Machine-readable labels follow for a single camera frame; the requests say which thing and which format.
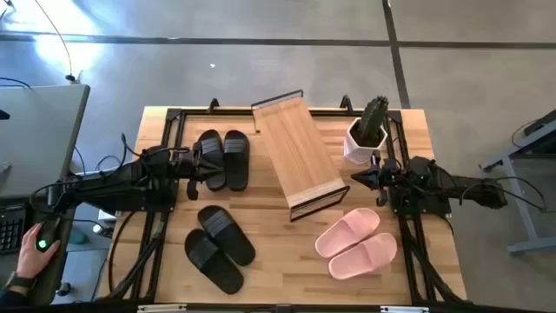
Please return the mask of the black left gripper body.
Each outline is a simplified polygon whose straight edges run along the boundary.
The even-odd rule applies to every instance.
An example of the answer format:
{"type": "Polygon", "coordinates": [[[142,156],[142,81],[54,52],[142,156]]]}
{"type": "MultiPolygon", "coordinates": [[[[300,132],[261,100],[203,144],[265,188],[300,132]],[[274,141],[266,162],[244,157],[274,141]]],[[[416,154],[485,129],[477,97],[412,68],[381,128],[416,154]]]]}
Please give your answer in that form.
{"type": "Polygon", "coordinates": [[[176,150],[175,177],[204,181],[205,177],[202,173],[200,160],[201,154],[199,150],[176,150]]]}

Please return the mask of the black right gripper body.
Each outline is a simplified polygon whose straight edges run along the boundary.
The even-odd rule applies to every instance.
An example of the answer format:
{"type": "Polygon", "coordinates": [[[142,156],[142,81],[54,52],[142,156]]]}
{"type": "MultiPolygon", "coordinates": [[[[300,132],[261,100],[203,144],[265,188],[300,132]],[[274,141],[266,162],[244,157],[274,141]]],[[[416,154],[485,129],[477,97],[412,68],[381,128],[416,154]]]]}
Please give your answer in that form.
{"type": "Polygon", "coordinates": [[[407,186],[407,172],[402,169],[395,158],[386,158],[381,167],[381,192],[387,188],[404,188],[407,186]]]}

